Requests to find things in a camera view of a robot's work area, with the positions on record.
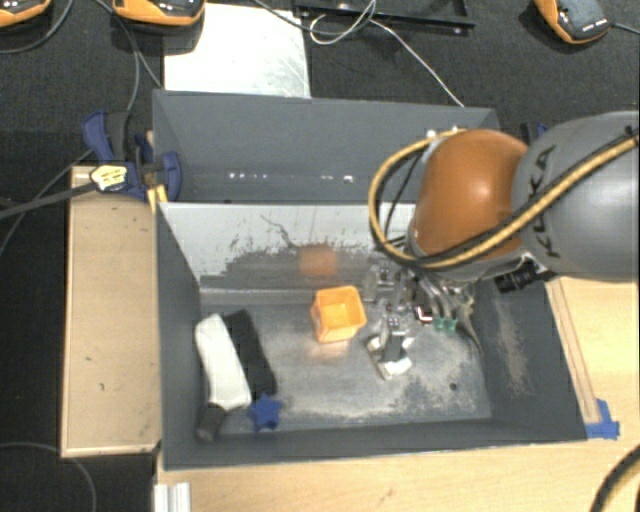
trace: orange cube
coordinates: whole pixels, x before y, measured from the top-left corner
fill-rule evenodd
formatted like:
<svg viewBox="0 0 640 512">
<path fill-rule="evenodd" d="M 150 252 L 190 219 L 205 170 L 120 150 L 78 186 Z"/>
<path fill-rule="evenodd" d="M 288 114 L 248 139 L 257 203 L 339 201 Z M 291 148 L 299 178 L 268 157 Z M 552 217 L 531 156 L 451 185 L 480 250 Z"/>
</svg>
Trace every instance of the orange cube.
<svg viewBox="0 0 640 512">
<path fill-rule="evenodd" d="M 318 290 L 311 306 L 311 319 L 320 343 L 349 340 L 367 323 L 355 286 Z"/>
</svg>

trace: gray bin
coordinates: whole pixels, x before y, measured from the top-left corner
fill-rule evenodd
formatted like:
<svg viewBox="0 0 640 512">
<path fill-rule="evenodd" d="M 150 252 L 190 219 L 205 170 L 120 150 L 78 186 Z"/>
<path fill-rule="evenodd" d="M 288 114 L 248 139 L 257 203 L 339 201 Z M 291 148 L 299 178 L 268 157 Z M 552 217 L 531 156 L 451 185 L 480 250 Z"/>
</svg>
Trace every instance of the gray bin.
<svg viewBox="0 0 640 512">
<path fill-rule="evenodd" d="M 153 107 L 156 151 L 177 151 L 185 172 L 180 202 L 161 205 L 157 222 L 166 469 L 586 438 L 542 284 L 508 295 L 478 284 L 483 357 L 461 336 L 425 331 L 411 348 L 414 368 L 391 382 L 364 347 L 370 311 L 351 342 L 313 340 L 313 292 L 358 286 L 366 271 L 372 173 L 428 130 L 497 128 L 491 110 L 171 92 L 156 92 Z M 406 228 L 419 174 L 392 234 Z M 317 246 L 333 251 L 337 271 L 301 276 L 301 251 Z M 194 327 L 242 308 L 278 379 L 281 423 L 254 434 L 236 411 L 203 443 L 194 433 L 206 400 Z"/>
</svg>

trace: wire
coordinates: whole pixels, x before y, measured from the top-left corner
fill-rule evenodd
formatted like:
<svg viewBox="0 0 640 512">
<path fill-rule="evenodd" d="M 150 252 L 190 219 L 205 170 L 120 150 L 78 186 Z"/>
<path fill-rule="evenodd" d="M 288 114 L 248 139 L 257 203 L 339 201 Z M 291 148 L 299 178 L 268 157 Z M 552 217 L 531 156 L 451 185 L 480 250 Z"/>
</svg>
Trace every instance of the wire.
<svg viewBox="0 0 640 512">
<path fill-rule="evenodd" d="M 616 486 L 631 469 L 640 461 L 640 445 L 627 453 L 609 472 L 606 478 L 600 484 L 600 488 L 596 493 L 596 497 L 591 505 L 591 512 L 601 512 L 613 494 Z"/>
<path fill-rule="evenodd" d="M 373 19 L 373 16 L 375 15 L 375 9 L 377 6 L 377 0 L 371 0 L 371 2 L 369 2 L 369 4 L 367 4 L 367 6 L 365 7 L 365 9 L 360 13 L 360 15 L 358 16 L 358 18 L 356 19 L 356 21 L 345 31 L 343 32 L 327 32 L 324 30 L 318 30 L 317 28 L 315 28 L 316 24 L 324 19 L 326 17 L 326 15 L 321 15 L 318 18 L 314 19 L 311 22 L 311 25 L 309 27 L 305 27 L 304 25 L 300 24 L 300 23 L 296 23 L 295 21 L 291 21 L 289 18 L 287 18 L 286 16 L 283 16 L 282 14 L 280 14 L 277 10 L 275 10 L 273 7 L 271 7 L 270 5 L 265 4 L 264 2 L 262 2 L 262 0 L 252 0 L 253 3 L 259 5 L 260 7 L 266 9 L 267 11 L 269 11 L 271 14 L 273 14 L 274 16 L 280 18 L 282 21 L 288 23 L 289 25 L 292 25 L 300 30 L 303 30 L 305 32 L 309 33 L 309 36 L 311 37 L 311 39 L 319 45 L 322 46 L 329 46 L 332 44 L 335 44 L 343 39 L 345 39 L 347 36 L 353 35 L 356 32 L 358 32 L 359 30 L 362 30 L 364 27 L 366 27 L 369 23 L 375 25 L 378 28 L 381 28 L 382 30 L 384 30 L 385 32 L 387 32 L 388 34 L 391 34 L 391 36 L 393 36 L 401 45 L 402 47 L 407 50 L 409 52 L 409 54 L 416 59 L 420 65 L 422 65 L 422 67 L 424 67 L 429 74 L 438 82 L 438 84 L 440 84 L 440 86 L 443 88 L 443 90 L 447 93 L 447 95 L 453 100 L 453 102 L 458 105 L 459 107 L 464 107 L 464 103 L 462 103 L 462 101 L 460 101 L 458 99 L 458 97 L 453 94 L 453 92 L 451 91 L 451 89 L 449 89 L 449 87 L 444 83 L 444 81 L 442 80 L 442 78 L 440 78 L 440 76 L 435 72 L 435 70 L 429 66 L 429 64 L 427 64 L 427 62 L 420 57 L 420 55 L 418 55 L 416 53 L 416 51 L 404 40 L 402 39 L 395 30 L 393 30 L 392 28 L 388 27 L 387 25 L 383 25 L 382 23 L 380 23 L 379 21 L 376 21 Z M 329 39 L 326 41 L 323 41 L 321 39 L 318 39 L 318 35 L 321 36 L 330 36 L 333 37 L 333 39 Z"/>
<path fill-rule="evenodd" d="M 11 208 L 12 206 L 17 206 L 19 204 L 20 203 L 7 199 L 6 197 L 0 197 L 0 208 Z"/>
<path fill-rule="evenodd" d="M 107 4 L 105 4 L 102 0 L 93 0 L 93 1 L 96 4 L 98 4 L 100 7 L 102 7 L 105 11 L 107 11 L 109 14 L 112 14 L 112 15 L 114 14 L 113 9 L 111 7 L 109 7 Z M 124 34 L 127 37 L 127 39 L 129 40 L 129 44 L 131 45 L 131 50 L 133 51 L 133 54 L 134 54 L 135 58 L 142 63 L 142 65 L 144 66 L 145 70 L 147 71 L 147 74 L 149 75 L 151 80 L 153 80 L 153 82 L 158 86 L 158 88 L 164 89 L 164 86 L 162 85 L 162 82 L 158 79 L 158 77 L 152 71 L 151 66 L 149 66 L 149 63 L 147 62 L 147 59 L 144 57 L 144 55 L 140 51 L 140 46 L 138 45 L 138 41 L 136 40 L 135 36 L 133 35 L 133 33 L 131 32 L 129 27 L 127 27 L 125 25 L 125 23 L 120 19 L 120 17 L 115 16 L 114 18 L 118 22 L 118 24 L 120 25 L 120 28 L 124 32 Z"/>
<path fill-rule="evenodd" d="M 632 34 L 640 36 L 640 30 L 638 30 L 637 28 L 628 27 L 627 25 L 621 25 L 620 23 L 614 23 L 611 26 L 613 28 L 619 28 L 620 30 L 626 30 L 627 32 L 631 32 Z"/>
<path fill-rule="evenodd" d="M 404 178 L 404 181 L 402 182 L 402 185 L 400 185 L 400 188 L 398 189 L 398 192 L 396 194 L 396 196 L 393 198 L 393 202 L 391 203 L 391 208 L 389 208 L 389 213 L 387 214 L 387 221 L 384 224 L 384 236 L 385 238 L 387 238 L 389 236 L 389 226 L 391 225 L 391 218 L 393 217 L 393 212 L 396 211 L 396 206 L 398 205 L 398 202 L 400 201 L 400 197 L 402 196 L 402 193 L 404 192 L 404 189 L 407 188 L 407 184 L 409 183 L 409 180 L 411 179 L 411 175 L 413 174 L 414 169 L 416 168 L 416 166 L 418 165 L 418 162 L 420 161 L 420 159 L 422 158 L 422 153 L 418 153 L 416 155 L 416 157 L 414 158 L 411 167 L 409 167 L 409 170 L 407 171 L 407 175 Z"/>
<path fill-rule="evenodd" d="M 389 170 L 392 169 L 398 161 L 406 158 L 416 151 L 421 151 L 428 147 L 436 140 L 436 138 L 447 138 L 455 133 L 459 133 L 459 131 L 461 130 L 444 132 L 440 135 L 428 137 L 401 149 L 394 155 L 387 158 L 387 160 L 385 160 L 378 169 L 378 172 L 374 175 L 369 187 L 369 219 L 374 238 L 381 244 L 383 250 L 387 252 L 389 256 L 395 257 L 406 264 L 417 265 L 423 269 L 442 270 L 445 268 L 455 267 L 462 263 L 470 263 L 500 246 L 516 232 L 533 222 L 536 217 L 541 215 L 579 181 L 591 175 L 608 162 L 611 162 L 622 154 L 631 151 L 638 145 L 638 129 L 617 137 L 563 172 L 557 179 L 546 186 L 538 196 L 535 196 L 525 203 L 523 207 L 506 219 L 504 223 L 447 251 L 434 256 L 417 258 L 413 255 L 401 252 L 393 246 L 389 247 L 386 244 L 386 237 L 380 227 L 380 221 L 376 210 L 376 202 L 380 192 L 380 187 L 384 179 L 389 174 Z"/>
<path fill-rule="evenodd" d="M 440 76 L 438 75 L 438 73 L 436 73 L 433 68 L 431 66 L 429 66 L 429 64 L 427 64 L 424 59 L 422 57 L 420 57 L 420 55 L 418 55 L 415 50 L 413 48 L 411 48 L 411 46 L 409 46 L 409 44 L 402 39 L 394 30 L 392 30 L 391 28 L 389 28 L 386 25 L 383 25 L 382 23 L 376 21 L 376 20 L 371 20 L 371 23 L 373 23 L 376 27 L 380 27 L 382 30 L 384 30 L 385 32 L 388 32 L 389 34 L 391 34 L 403 47 L 405 50 L 407 50 L 411 56 L 416 59 L 423 68 L 425 68 L 429 74 L 435 78 L 436 82 L 438 82 L 440 84 L 440 86 L 444 89 L 444 91 L 447 93 L 447 95 L 454 101 L 454 103 L 456 103 L 456 105 L 458 105 L 459 107 L 464 107 L 464 103 L 462 103 L 458 97 L 453 94 L 453 92 L 451 92 L 451 89 L 449 89 L 449 87 L 447 87 L 447 84 L 444 83 L 444 81 L 442 80 L 442 78 L 440 78 Z"/>
<path fill-rule="evenodd" d="M 49 189 L 51 189 L 51 187 L 53 187 L 56 183 L 58 183 L 58 181 L 60 181 L 71 170 L 72 167 L 78 165 L 83 160 L 88 158 L 89 155 L 91 155 L 91 153 L 93 153 L 93 151 L 91 149 L 89 149 L 89 150 L 85 151 L 84 153 L 82 153 L 82 155 L 80 155 L 78 158 L 76 158 L 69 165 L 67 165 L 49 183 L 47 183 L 42 188 L 42 190 L 40 190 L 40 192 L 38 192 L 38 194 L 36 195 L 34 200 L 40 199 L 42 196 L 44 196 L 49 191 Z M 0 246 L 0 258 L 2 258 L 2 255 L 4 254 L 4 251 L 7 248 L 7 245 L 9 244 L 9 240 L 11 240 L 11 237 L 16 232 L 16 230 L 18 229 L 18 226 L 20 226 L 20 223 L 24 220 L 26 215 L 27 215 L 26 213 L 21 213 L 20 216 L 13 223 L 13 226 L 11 226 L 11 229 L 7 233 L 7 236 L 5 236 L 4 241 L 2 242 L 2 245 Z"/>
<path fill-rule="evenodd" d="M 69 4 L 67 5 L 67 9 L 71 8 L 70 6 L 73 4 L 74 1 L 75 0 L 71 0 L 69 2 Z M 108 5 L 106 5 L 104 2 L 102 2 L 102 0 L 94 0 L 94 2 L 96 4 L 98 4 L 100 7 L 102 7 L 104 10 L 106 10 L 109 14 L 113 14 L 113 9 L 111 9 Z M 131 92 L 131 96 L 129 98 L 129 101 L 128 101 L 127 107 L 126 107 L 127 112 L 131 112 L 131 110 L 133 108 L 133 105 L 134 105 L 134 103 L 135 103 L 135 101 L 136 101 L 136 99 L 138 97 L 139 90 L 140 90 L 140 63 L 142 63 L 142 65 L 145 67 L 147 73 L 149 74 L 151 79 L 154 81 L 154 83 L 161 89 L 163 89 L 164 87 L 162 86 L 162 83 L 160 82 L 158 77 L 151 70 L 151 67 L 149 66 L 149 63 L 147 62 L 147 60 L 142 55 L 142 52 L 140 51 L 140 47 L 138 46 L 138 42 L 136 41 L 134 35 L 131 33 L 129 28 L 118 17 L 116 17 L 116 20 L 120 24 L 120 27 L 122 28 L 122 30 L 125 33 L 127 39 L 129 40 L 129 43 L 131 44 L 131 49 L 133 51 L 134 58 L 135 58 L 135 61 L 136 61 L 133 90 Z M 62 171 L 60 171 L 49 183 L 47 183 L 42 188 L 42 190 L 40 190 L 40 192 L 38 192 L 38 194 L 33 198 L 33 200 L 28 204 L 30 204 L 32 206 L 32 208 L 37 208 L 39 206 L 44 206 L 44 204 L 48 204 L 50 202 L 55 202 L 55 200 L 53 200 L 53 198 L 51 198 L 51 200 L 49 202 L 45 201 L 45 203 L 40 203 L 39 201 L 51 189 L 51 187 L 53 187 L 59 180 L 61 180 L 71 170 L 72 167 L 78 165 L 83 160 L 88 158 L 89 155 L 91 155 L 92 152 L 93 152 L 92 150 L 88 150 L 85 153 L 83 153 L 82 155 L 80 155 L 78 158 L 76 158 L 71 164 L 69 164 Z M 72 195 L 74 195 L 76 193 L 79 193 L 79 192 L 78 191 L 76 191 L 76 192 L 69 191 L 70 196 L 72 196 Z M 22 213 L 13 212 L 13 213 L 10 213 L 10 210 L 5 210 L 4 212 L 1 212 L 1 213 L 4 214 L 4 215 L 0 216 L 0 219 L 1 218 L 6 218 L 6 217 L 8 217 L 10 215 L 17 215 L 17 214 L 19 214 L 19 217 L 15 220 L 15 222 L 13 223 L 11 228 L 9 229 L 7 235 L 5 236 L 5 238 L 4 238 L 3 242 L 2 242 L 2 245 L 0 245 L 0 258 L 2 258 L 2 255 L 4 254 L 4 252 L 5 252 L 6 248 L 7 248 L 7 245 L 9 244 L 9 241 L 11 240 L 11 238 L 13 237 L 13 235 L 15 234 L 15 232 L 18 229 L 18 227 L 20 226 L 20 224 L 22 223 L 22 221 L 24 220 L 24 218 L 26 216 L 26 212 L 22 212 Z"/>
<path fill-rule="evenodd" d="M 395 247 L 402 247 L 405 242 L 405 236 L 397 236 L 396 238 L 392 238 L 391 240 L 387 240 L 388 244 L 391 244 Z"/>
<path fill-rule="evenodd" d="M 21 213 L 26 213 L 31 210 L 36 210 L 38 208 L 42 208 L 43 206 L 47 206 L 49 204 L 59 203 L 60 201 L 66 201 L 67 199 L 71 199 L 72 197 L 76 197 L 82 194 L 86 194 L 87 192 L 95 191 L 96 186 L 93 182 L 86 183 L 79 187 L 74 187 L 69 190 L 64 190 L 62 192 L 58 192 L 57 194 L 51 194 L 47 197 L 34 199 L 33 201 L 29 201 L 28 203 L 21 204 L 20 206 L 14 206 L 13 208 L 9 208 L 4 211 L 0 211 L 0 220 L 6 219 L 8 217 L 12 217 L 14 215 L 19 215 Z"/>
<path fill-rule="evenodd" d="M 376 7 L 377 7 L 377 0 L 371 0 L 371 2 L 367 4 L 364 10 L 360 13 L 360 15 L 356 18 L 356 20 L 347 30 L 345 30 L 344 32 L 335 36 L 332 39 L 326 39 L 326 40 L 318 39 L 318 37 L 315 34 L 316 24 L 327 17 L 326 14 L 322 14 L 318 16 L 315 20 L 313 20 L 311 22 L 311 25 L 309 25 L 309 36 L 311 37 L 314 43 L 319 44 L 320 46 L 330 46 L 332 44 L 336 44 L 337 42 L 342 41 L 344 38 L 350 36 L 355 31 L 357 31 L 358 27 L 364 27 L 365 25 L 367 25 L 367 23 L 369 23 L 370 21 L 373 21 L 372 18 L 376 12 Z"/>
<path fill-rule="evenodd" d="M 49 446 L 48 444 L 33 443 L 29 441 L 0 444 L 0 450 L 8 450 L 11 448 L 19 448 L 19 449 L 32 448 L 36 450 L 42 450 L 42 451 L 53 453 L 58 457 L 60 456 L 58 450 L 53 446 Z M 89 473 L 87 468 L 84 467 L 84 465 L 81 462 L 79 462 L 77 459 L 70 458 L 66 460 L 68 460 L 76 468 L 78 468 L 78 471 L 80 471 L 80 474 L 82 474 L 85 481 L 87 482 L 87 485 L 89 486 L 89 492 L 91 493 L 91 512 L 96 512 L 98 510 L 98 493 L 96 492 L 96 484 L 93 481 L 93 478 L 91 478 L 91 474 Z"/>
<path fill-rule="evenodd" d="M 317 36 L 319 35 L 319 36 L 329 36 L 329 37 L 331 37 L 331 36 L 339 36 L 339 35 L 344 33 L 344 32 L 328 32 L 326 30 L 318 30 L 317 28 L 311 29 L 310 27 L 305 27 L 301 23 L 296 23 L 295 21 L 290 20 L 289 18 L 287 18 L 283 14 L 279 13 L 276 9 L 274 9 L 270 5 L 265 4 L 262 0 L 251 0 L 251 1 L 256 5 L 259 5 L 263 9 L 269 11 L 276 18 L 280 18 L 285 23 L 288 23 L 292 27 L 296 27 L 297 29 L 300 29 L 303 32 L 307 32 L 309 34 L 313 33 L 313 34 L 315 34 Z M 358 30 L 363 29 L 365 26 L 366 26 L 366 24 L 359 25 L 357 28 L 355 28 L 354 30 L 351 31 L 351 34 L 355 34 Z"/>
<path fill-rule="evenodd" d="M 433 298 L 438 305 L 438 315 L 443 318 L 453 318 L 449 294 L 444 292 L 440 286 L 436 285 L 436 282 L 436 279 L 431 279 L 429 273 L 421 275 L 421 283 L 424 288 L 426 288 L 425 291 L 429 293 L 430 297 Z"/>
<path fill-rule="evenodd" d="M 65 7 L 64 11 L 62 11 L 62 14 L 60 15 L 60 18 L 58 18 L 58 21 L 55 22 L 55 24 L 47 31 L 47 33 L 42 36 L 40 39 L 38 39 L 37 41 L 34 41 L 33 43 L 30 43 L 26 46 L 22 46 L 20 48 L 12 48 L 10 50 L 1 50 L 0 51 L 0 55 L 15 55 L 17 53 L 23 53 L 23 52 L 27 52 L 29 50 L 33 50 L 35 48 L 38 48 L 39 46 L 43 45 L 44 43 L 46 43 L 49 39 L 51 39 L 54 34 L 58 31 L 58 29 L 62 26 L 62 24 L 65 22 L 65 20 L 69 17 L 69 13 L 71 12 L 71 8 L 73 7 L 75 0 L 69 0 L 69 2 L 67 3 L 67 6 Z"/>
</svg>

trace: small blue object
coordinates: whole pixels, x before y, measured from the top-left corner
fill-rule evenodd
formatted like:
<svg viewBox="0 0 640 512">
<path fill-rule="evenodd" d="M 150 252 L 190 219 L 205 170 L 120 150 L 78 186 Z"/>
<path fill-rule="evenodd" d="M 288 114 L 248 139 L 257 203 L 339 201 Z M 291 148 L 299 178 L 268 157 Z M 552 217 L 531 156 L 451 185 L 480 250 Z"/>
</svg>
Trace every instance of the small blue object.
<svg viewBox="0 0 640 512">
<path fill-rule="evenodd" d="M 273 400 L 263 393 L 259 400 L 249 406 L 247 411 L 247 416 L 253 421 L 254 431 L 260 432 L 263 428 L 274 430 L 280 422 L 280 409 L 282 409 L 281 402 Z"/>
<path fill-rule="evenodd" d="M 598 409 L 600 410 L 600 423 L 587 423 L 585 429 L 589 439 L 612 439 L 617 440 L 620 435 L 620 422 L 611 420 L 609 406 L 605 400 L 596 398 Z"/>
</svg>

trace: wooden board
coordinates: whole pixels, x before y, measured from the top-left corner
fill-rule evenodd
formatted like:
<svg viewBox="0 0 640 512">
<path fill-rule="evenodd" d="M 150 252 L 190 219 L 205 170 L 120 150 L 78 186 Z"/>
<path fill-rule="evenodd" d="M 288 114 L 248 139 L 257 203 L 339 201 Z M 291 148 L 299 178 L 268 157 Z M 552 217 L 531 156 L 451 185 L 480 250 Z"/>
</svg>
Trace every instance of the wooden board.
<svg viewBox="0 0 640 512">
<path fill-rule="evenodd" d="M 76 168 L 72 186 L 86 183 Z M 151 451 L 160 439 L 152 215 L 120 195 L 71 201 L 60 449 Z"/>
</svg>

